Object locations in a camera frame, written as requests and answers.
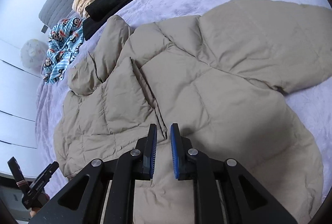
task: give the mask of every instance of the metal pivot screw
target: metal pivot screw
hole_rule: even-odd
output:
[[[102,161],[100,159],[94,159],[92,162],[91,162],[91,165],[93,167],[98,167],[102,164]]]
[[[228,166],[231,166],[231,167],[234,167],[237,164],[235,159],[227,159],[226,163]]]
[[[130,151],[130,154],[131,154],[133,157],[138,156],[140,153],[141,153],[141,151],[138,150],[138,149],[133,149],[133,150]]]
[[[197,149],[195,149],[195,148],[190,148],[190,149],[188,150],[188,154],[190,154],[190,155],[197,155],[197,154],[198,154],[198,151],[197,151]]]

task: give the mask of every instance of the black clamp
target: black clamp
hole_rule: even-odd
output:
[[[17,186],[23,193],[22,204],[24,207],[26,209],[43,207],[48,201],[44,187],[59,167],[58,162],[54,161],[52,164],[49,164],[31,185],[25,180],[21,168],[14,157],[12,157],[7,163]]]
[[[29,224],[100,223],[104,202],[104,223],[132,224],[135,180],[153,177],[157,147],[157,126],[148,136],[118,159],[94,159],[66,184]],[[112,180],[107,196],[108,184]]]
[[[210,159],[171,126],[175,178],[193,180],[195,224],[297,224],[291,214],[235,159]]]

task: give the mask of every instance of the monkey print fabric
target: monkey print fabric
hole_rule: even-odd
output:
[[[44,62],[45,83],[62,80],[68,65],[83,44],[84,18],[63,19],[49,34],[49,49]]]

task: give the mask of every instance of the cartoon monkey face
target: cartoon monkey face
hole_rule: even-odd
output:
[[[61,43],[64,42],[64,38],[63,38],[63,36],[59,35],[59,41],[60,41]]]
[[[58,37],[58,35],[56,34],[55,31],[52,31],[52,34],[51,34],[51,36],[50,36],[50,40],[51,40],[51,39],[59,40],[59,37]]]
[[[64,20],[62,21],[62,25],[63,25],[63,26],[66,26],[66,25],[68,24],[68,21],[69,21],[69,19],[64,19]]]
[[[73,19],[73,26],[74,26],[74,27],[77,27],[77,26],[79,26],[79,25],[80,25],[80,23],[81,23],[81,21],[80,21],[80,19],[79,19],[79,18],[74,18],[74,19]]]
[[[50,65],[52,65],[51,58],[46,58],[45,63],[44,63],[44,67],[49,67]]]
[[[55,56],[55,59],[56,61],[59,63],[62,59],[62,56],[63,56],[63,51],[60,51],[56,56]]]
[[[62,78],[62,77],[63,77],[63,75],[64,75],[64,69],[60,69],[60,70],[59,70],[59,73],[60,73],[60,76],[59,76],[59,78]]]
[[[72,56],[69,59],[69,63],[71,64],[75,58],[76,58],[76,55],[72,54]]]
[[[76,42],[76,36],[75,35],[72,35],[69,39],[69,41],[75,43]]]
[[[82,44],[83,44],[83,43],[80,43],[80,44],[78,44],[78,45],[76,46],[76,48],[75,48],[75,52],[76,52],[76,53],[79,52],[79,49],[80,49],[80,47],[81,47]]]

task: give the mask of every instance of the jacket sleeve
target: jacket sleeve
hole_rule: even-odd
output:
[[[332,11],[233,0],[200,17],[200,59],[260,87],[291,93],[332,75]]]
[[[92,94],[115,68],[122,47],[132,33],[131,27],[120,16],[110,17],[94,52],[69,70],[69,88],[76,95]]]

